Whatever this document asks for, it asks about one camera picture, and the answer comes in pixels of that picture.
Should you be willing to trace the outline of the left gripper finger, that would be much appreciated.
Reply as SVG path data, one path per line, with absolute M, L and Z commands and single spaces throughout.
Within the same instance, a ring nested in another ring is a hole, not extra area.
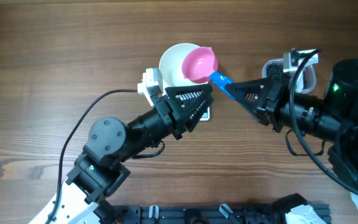
M 211 95 L 182 95 L 181 100 L 182 120 L 187 130 L 192 132 L 203 113 L 212 104 L 213 98 Z
M 170 101 L 179 108 L 192 108 L 206 104 L 211 99 L 211 85 L 192 85 L 167 87 L 165 89 Z

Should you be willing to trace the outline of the pink scoop blue handle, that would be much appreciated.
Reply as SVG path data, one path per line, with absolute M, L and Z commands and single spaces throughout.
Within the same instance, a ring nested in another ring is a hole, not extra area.
M 229 77 L 218 72 L 218 60 L 211 47 L 198 47 L 184 59 L 181 70 L 184 77 L 193 83 L 212 81 L 228 97 L 234 97 L 225 89 L 234 83 Z

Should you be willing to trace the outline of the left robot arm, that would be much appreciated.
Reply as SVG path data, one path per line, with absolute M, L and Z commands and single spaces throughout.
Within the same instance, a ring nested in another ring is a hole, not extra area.
M 192 132 L 213 102 L 212 90 L 209 84 L 168 87 L 161 96 L 151 87 L 150 111 L 127 124 L 113 117 L 95 122 L 67 179 L 58 179 L 55 196 L 32 223 L 120 223 L 106 199 L 130 174 L 123 163 L 156 157 L 165 137 Z

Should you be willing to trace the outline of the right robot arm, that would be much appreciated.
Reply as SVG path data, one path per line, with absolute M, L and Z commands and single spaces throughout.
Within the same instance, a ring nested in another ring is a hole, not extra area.
M 296 93 L 290 97 L 287 77 L 231 83 L 225 90 L 259 123 L 284 126 L 333 145 L 329 162 L 336 177 L 350 189 L 358 209 L 358 59 L 338 62 L 323 99 Z

